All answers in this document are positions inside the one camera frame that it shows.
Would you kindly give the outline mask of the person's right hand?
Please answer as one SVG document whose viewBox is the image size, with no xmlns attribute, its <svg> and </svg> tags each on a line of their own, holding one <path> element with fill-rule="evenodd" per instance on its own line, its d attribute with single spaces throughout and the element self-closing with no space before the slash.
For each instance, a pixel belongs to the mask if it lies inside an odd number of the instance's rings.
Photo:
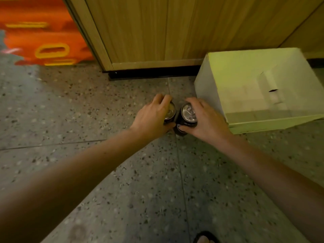
<svg viewBox="0 0 324 243">
<path fill-rule="evenodd" d="M 198 133 L 190 133 L 196 138 L 214 147 L 230 141 L 234 135 L 230 132 L 224 117 L 208 103 L 196 97 L 186 98 L 190 102 L 197 118 Z"/>
</svg>

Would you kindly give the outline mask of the person's left hand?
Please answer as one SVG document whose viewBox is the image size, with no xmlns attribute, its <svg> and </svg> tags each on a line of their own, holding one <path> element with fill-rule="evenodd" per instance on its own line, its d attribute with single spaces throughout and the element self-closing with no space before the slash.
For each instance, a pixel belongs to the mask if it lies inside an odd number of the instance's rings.
<svg viewBox="0 0 324 243">
<path fill-rule="evenodd" d="M 143 106 L 129 128 L 130 136 L 149 143 L 166 134 L 167 132 L 163 131 L 163 124 L 171 100 L 171 95 L 159 93 L 150 103 Z"/>
</svg>

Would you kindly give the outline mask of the black drink can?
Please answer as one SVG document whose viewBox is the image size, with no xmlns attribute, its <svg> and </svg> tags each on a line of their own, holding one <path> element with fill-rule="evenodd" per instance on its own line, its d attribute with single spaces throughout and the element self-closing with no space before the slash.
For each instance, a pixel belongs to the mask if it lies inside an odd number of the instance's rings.
<svg viewBox="0 0 324 243">
<path fill-rule="evenodd" d="M 167 114 L 165 115 L 165 118 L 164 118 L 164 125 L 167 125 L 168 123 L 174 122 L 176 114 L 177 114 L 176 106 L 171 101 L 169 106 L 168 106 L 168 112 L 167 112 Z"/>
<path fill-rule="evenodd" d="M 175 123 L 176 126 L 173 129 L 175 134 L 178 136 L 187 135 L 187 132 L 181 131 L 179 129 L 180 126 L 188 126 L 188 127 L 197 126 L 196 114 L 190 102 L 186 102 L 185 104 L 182 105 Z"/>
</svg>

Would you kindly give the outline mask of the person's left forearm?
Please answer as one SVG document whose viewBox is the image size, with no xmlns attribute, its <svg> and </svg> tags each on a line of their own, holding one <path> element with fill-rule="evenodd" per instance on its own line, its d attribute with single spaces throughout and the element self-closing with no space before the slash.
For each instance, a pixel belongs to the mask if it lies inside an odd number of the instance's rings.
<svg viewBox="0 0 324 243">
<path fill-rule="evenodd" d="M 40 243 L 113 170 L 163 134 L 131 127 L 0 197 L 0 243 Z"/>
</svg>

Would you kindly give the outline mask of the person's right forearm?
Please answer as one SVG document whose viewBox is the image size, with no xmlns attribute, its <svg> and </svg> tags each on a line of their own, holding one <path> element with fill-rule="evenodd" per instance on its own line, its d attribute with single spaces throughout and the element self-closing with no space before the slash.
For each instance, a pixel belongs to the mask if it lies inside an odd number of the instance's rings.
<svg viewBox="0 0 324 243">
<path fill-rule="evenodd" d="M 234 161 L 312 243 L 324 243 L 324 188 L 235 135 L 213 144 Z"/>
</svg>

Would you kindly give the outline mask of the white cardboard box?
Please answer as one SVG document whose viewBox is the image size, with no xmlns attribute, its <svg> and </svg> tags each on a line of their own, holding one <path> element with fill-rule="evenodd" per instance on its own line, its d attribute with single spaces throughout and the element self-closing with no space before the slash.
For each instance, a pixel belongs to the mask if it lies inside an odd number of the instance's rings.
<svg viewBox="0 0 324 243">
<path fill-rule="evenodd" d="M 209 52 L 194 87 L 233 134 L 324 118 L 324 87 L 299 48 Z"/>
</svg>

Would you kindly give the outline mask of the wooden counter cabinet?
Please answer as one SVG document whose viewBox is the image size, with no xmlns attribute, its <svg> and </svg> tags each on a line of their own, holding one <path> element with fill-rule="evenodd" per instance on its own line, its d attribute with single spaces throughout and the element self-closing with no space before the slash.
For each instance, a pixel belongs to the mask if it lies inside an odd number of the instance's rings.
<svg viewBox="0 0 324 243">
<path fill-rule="evenodd" d="M 63 0 L 110 80 L 196 75 L 208 52 L 299 47 L 324 0 Z"/>
</svg>

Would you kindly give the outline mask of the person's black sandal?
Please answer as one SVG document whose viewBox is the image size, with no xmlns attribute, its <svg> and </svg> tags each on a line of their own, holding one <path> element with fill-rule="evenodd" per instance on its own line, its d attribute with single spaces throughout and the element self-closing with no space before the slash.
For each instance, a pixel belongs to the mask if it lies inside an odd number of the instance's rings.
<svg viewBox="0 0 324 243">
<path fill-rule="evenodd" d="M 220 243 L 220 241 L 210 231 L 201 231 L 196 234 L 192 243 Z"/>
</svg>

